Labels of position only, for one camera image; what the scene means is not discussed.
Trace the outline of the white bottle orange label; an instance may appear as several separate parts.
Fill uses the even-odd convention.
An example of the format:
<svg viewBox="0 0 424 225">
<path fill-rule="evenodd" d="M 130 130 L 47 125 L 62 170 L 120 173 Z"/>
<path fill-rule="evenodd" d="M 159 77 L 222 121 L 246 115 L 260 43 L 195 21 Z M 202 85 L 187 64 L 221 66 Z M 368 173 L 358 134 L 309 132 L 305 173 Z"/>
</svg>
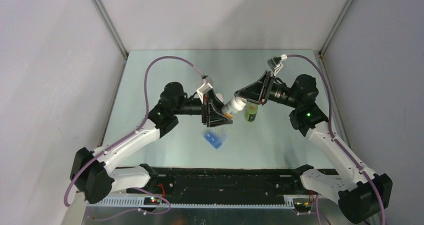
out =
<svg viewBox="0 0 424 225">
<path fill-rule="evenodd" d="M 247 102 L 245 98 L 235 96 L 221 108 L 221 112 L 227 118 L 232 119 L 245 108 Z"/>
</svg>

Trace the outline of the blue pill organizer box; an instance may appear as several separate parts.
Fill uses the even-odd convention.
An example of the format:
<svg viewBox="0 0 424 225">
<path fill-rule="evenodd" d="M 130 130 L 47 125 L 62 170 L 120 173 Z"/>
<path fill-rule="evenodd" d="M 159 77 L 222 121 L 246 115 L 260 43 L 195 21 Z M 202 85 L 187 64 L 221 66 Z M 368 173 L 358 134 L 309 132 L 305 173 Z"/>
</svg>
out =
<svg viewBox="0 0 424 225">
<path fill-rule="evenodd" d="M 209 130 L 204 133 L 203 137 L 214 149 L 218 150 L 228 136 L 225 133 L 218 134 Z"/>
</svg>

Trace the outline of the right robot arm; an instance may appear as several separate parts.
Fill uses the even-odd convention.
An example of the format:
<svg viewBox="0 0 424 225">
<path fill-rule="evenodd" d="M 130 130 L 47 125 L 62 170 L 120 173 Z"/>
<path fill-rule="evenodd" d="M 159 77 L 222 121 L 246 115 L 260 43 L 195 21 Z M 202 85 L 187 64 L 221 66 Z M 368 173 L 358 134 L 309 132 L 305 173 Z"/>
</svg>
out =
<svg viewBox="0 0 424 225">
<path fill-rule="evenodd" d="M 325 175 L 311 165 L 303 165 L 295 169 L 290 181 L 295 193 L 311 190 L 324 196 L 335 202 L 351 223 L 359 224 L 381 213 L 381 223 L 385 224 L 384 212 L 389 206 L 393 181 L 385 173 L 378 175 L 354 154 L 316 104 L 318 94 L 316 79 L 310 75 L 299 75 L 288 87 L 270 71 L 234 93 L 257 105 L 272 101 L 293 108 L 289 114 L 292 127 L 318 147 L 339 176 Z"/>
</svg>

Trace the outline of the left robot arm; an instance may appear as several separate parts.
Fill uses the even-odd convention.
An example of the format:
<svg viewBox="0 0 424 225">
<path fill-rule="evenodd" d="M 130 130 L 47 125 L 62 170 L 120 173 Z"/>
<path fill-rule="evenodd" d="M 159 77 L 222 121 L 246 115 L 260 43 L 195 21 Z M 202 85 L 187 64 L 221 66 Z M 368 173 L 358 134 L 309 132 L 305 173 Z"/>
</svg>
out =
<svg viewBox="0 0 424 225">
<path fill-rule="evenodd" d="M 79 149 L 74 156 L 70 180 L 89 204 L 96 204 L 110 193 L 141 188 L 153 193 L 158 187 L 156 172 L 148 165 L 119 168 L 119 164 L 144 146 L 157 141 L 174 129 L 179 115 L 200 115 L 208 128 L 231 125 L 224 115 L 224 104 L 210 89 L 202 98 L 189 97 L 179 82 L 170 82 L 160 94 L 158 103 L 146 120 L 117 142 L 93 150 Z"/>
</svg>

